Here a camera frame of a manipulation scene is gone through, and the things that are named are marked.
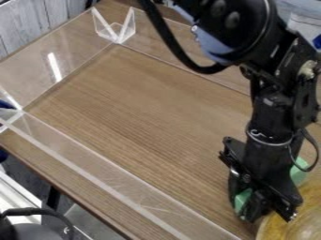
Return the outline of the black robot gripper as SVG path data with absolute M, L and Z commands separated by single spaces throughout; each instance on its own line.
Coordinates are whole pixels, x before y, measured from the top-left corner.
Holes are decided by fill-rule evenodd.
M 264 145 L 251 139 L 240 142 L 232 137 L 223 138 L 223 145 L 219 159 L 230 169 L 230 204 L 235 215 L 252 223 L 274 211 L 275 194 L 268 190 L 252 190 L 240 181 L 240 174 L 248 174 L 254 180 L 279 189 L 278 184 L 271 180 L 271 175 L 280 173 L 292 165 L 287 147 Z

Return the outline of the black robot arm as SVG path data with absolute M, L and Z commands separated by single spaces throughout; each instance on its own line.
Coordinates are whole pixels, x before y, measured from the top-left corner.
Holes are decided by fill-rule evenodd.
M 187 56 L 152 0 L 137 0 L 151 24 L 181 64 L 201 74 L 238 66 L 250 81 L 252 107 L 244 141 L 223 140 L 219 153 L 230 169 L 228 195 L 236 216 L 254 222 L 268 212 L 292 220 L 303 203 L 296 185 L 303 165 L 299 150 L 314 141 L 318 45 L 290 29 L 275 0 L 171 0 L 191 24 L 199 47 L 212 61 L 199 66 Z

